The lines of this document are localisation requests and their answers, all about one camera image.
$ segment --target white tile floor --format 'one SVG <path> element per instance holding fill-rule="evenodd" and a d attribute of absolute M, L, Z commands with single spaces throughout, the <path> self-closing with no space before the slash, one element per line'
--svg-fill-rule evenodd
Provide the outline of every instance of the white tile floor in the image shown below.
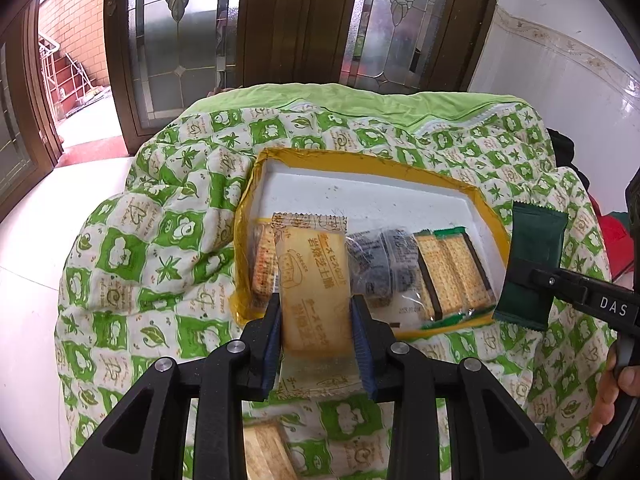
<path fill-rule="evenodd" d="M 113 96 L 100 99 L 76 112 L 60 123 L 57 131 L 65 139 L 63 148 L 122 135 Z"/>
<path fill-rule="evenodd" d="M 35 480 L 57 479 L 70 460 L 53 344 L 62 267 L 131 161 L 57 168 L 0 224 L 0 428 Z"/>

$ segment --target finger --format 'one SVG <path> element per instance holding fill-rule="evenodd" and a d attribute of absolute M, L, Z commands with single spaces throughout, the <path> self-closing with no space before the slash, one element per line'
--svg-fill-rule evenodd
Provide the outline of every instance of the finger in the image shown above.
<path fill-rule="evenodd" d="M 609 353 L 607 354 L 607 365 L 605 367 L 605 370 L 613 370 L 613 368 L 616 366 L 616 359 L 616 344 L 613 343 L 613 345 L 609 347 Z"/>
<path fill-rule="evenodd" d="M 603 372 L 598 384 L 598 398 L 605 404 L 613 404 L 618 398 L 620 389 L 612 372 Z"/>
<path fill-rule="evenodd" d="M 613 420 L 615 407 L 613 404 L 596 403 L 589 416 L 589 433 L 596 436 L 603 426 Z"/>
<path fill-rule="evenodd" d="M 632 397 L 640 397 L 640 366 L 628 366 L 618 377 L 620 388 Z"/>

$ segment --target open doorway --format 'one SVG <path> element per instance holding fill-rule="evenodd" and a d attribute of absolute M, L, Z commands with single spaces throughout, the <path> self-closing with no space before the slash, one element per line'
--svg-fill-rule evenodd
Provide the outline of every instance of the open doorway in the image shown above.
<path fill-rule="evenodd" d="M 128 156 L 107 70 L 103 0 L 40 0 L 42 78 L 64 150 L 58 166 Z"/>

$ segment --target decorative glass pattern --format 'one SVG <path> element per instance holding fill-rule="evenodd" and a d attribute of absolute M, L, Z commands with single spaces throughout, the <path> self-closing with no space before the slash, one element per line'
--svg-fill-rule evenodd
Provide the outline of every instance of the decorative glass pattern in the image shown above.
<path fill-rule="evenodd" d="M 166 126 L 236 84 L 240 0 L 129 0 L 129 50 L 143 128 Z"/>
<path fill-rule="evenodd" d="M 4 43 L 0 46 L 0 198 L 33 168 L 15 120 L 6 77 Z"/>
<path fill-rule="evenodd" d="M 431 55 L 446 0 L 355 0 L 340 83 L 414 93 Z"/>

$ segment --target door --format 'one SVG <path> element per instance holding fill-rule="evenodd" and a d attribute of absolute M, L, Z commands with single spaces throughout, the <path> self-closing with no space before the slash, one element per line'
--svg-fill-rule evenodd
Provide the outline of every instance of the door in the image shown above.
<path fill-rule="evenodd" d="M 496 0 L 105 0 L 129 153 L 215 88 L 466 89 Z"/>
<path fill-rule="evenodd" d="M 37 14 L 33 0 L 0 37 L 0 221 L 62 153 L 44 101 Z"/>

